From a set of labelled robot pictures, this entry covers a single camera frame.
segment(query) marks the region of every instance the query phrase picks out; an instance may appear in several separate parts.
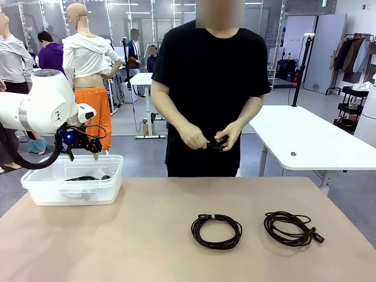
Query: clothing rack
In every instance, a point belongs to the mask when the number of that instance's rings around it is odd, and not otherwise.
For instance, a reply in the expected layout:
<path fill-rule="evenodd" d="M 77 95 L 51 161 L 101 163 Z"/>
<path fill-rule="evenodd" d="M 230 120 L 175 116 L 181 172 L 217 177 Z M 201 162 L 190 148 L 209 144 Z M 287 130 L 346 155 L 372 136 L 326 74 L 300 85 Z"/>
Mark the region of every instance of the clothing rack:
<path fill-rule="evenodd" d="M 371 43 L 375 43 L 375 36 L 373 34 L 370 34 L 370 33 L 348 33 L 344 36 L 344 38 L 346 38 L 348 36 L 352 36 L 353 39 L 355 39 L 356 37 L 365 37 L 365 38 L 369 37 L 369 40 L 371 41 Z M 369 73 L 370 67 L 371 67 L 371 59 L 372 59 L 372 55 L 370 55 L 370 58 L 368 59 L 367 68 L 365 70 L 365 76 L 364 76 L 363 82 L 365 82 L 367 80 L 367 76 L 368 76 L 368 73 Z M 342 88 L 335 87 L 335 85 L 337 84 L 338 74 L 339 74 L 339 71 L 337 70 L 337 74 L 335 75 L 334 87 L 329 87 L 327 89 L 326 93 L 325 93 L 325 96 L 328 96 L 329 90 L 337 90 L 338 95 L 341 94 Z"/>

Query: brown table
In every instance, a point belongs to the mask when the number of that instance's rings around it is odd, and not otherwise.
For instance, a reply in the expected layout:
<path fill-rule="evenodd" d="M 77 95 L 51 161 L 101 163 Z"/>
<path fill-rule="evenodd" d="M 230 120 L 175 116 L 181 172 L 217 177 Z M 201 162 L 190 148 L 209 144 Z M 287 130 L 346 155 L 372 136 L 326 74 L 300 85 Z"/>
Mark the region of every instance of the brown table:
<path fill-rule="evenodd" d="M 308 247 L 278 244 L 264 213 L 312 218 L 325 237 Z M 200 247 L 190 234 L 199 213 L 243 225 L 235 249 Z M 208 240 L 231 236 L 212 221 Z M 25 195 L 0 219 L 1 282 L 375 281 L 376 251 L 306 178 L 124 179 L 108 206 L 37 207 Z"/>

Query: gray door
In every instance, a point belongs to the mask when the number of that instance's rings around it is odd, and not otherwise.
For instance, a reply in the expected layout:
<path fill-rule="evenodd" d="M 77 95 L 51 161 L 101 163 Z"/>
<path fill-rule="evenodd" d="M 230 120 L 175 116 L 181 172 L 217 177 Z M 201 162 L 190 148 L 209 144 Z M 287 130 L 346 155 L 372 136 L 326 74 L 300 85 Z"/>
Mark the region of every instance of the gray door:
<path fill-rule="evenodd" d="M 330 63 L 334 51 L 344 36 L 346 18 L 346 14 L 318 17 L 304 89 L 325 94 L 331 87 L 334 71 L 330 69 Z"/>

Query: white robotic arm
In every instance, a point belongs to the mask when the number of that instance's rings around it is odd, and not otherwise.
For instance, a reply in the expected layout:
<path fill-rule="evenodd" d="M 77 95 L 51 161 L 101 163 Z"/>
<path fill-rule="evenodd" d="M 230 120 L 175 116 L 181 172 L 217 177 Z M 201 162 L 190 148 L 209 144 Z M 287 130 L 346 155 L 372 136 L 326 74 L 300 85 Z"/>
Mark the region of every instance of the white robotic arm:
<path fill-rule="evenodd" d="M 85 122 L 94 117 L 96 111 L 87 104 L 76 103 L 65 76 L 58 70 L 43 69 L 35 72 L 31 79 L 33 87 L 28 95 L 0 92 L 0 141 L 14 161 L 27 169 L 41 169 L 51 165 L 60 153 L 69 155 L 73 160 L 72 149 L 100 152 L 100 137 L 89 136 L 85 132 Z M 5 128 L 53 133 L 55 150 L 47 161 L 29 163 L 10 146 Z"/>

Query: white crop top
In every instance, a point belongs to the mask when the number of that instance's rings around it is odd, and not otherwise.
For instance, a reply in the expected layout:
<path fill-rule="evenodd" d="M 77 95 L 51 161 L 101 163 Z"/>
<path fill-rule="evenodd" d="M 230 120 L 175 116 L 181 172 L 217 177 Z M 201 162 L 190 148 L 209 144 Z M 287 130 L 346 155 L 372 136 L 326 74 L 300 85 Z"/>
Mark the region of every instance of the white crop top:
<path fill-rule="evenodd" d="M 86 37 L 76 33 L 63 39 L 63 68 L 68 81 L 73 87 L 73 75 L 77 78 L 101 73 L 108 69 L 105 56 L 117 62 L 120 57 L 103 37 Z"/>

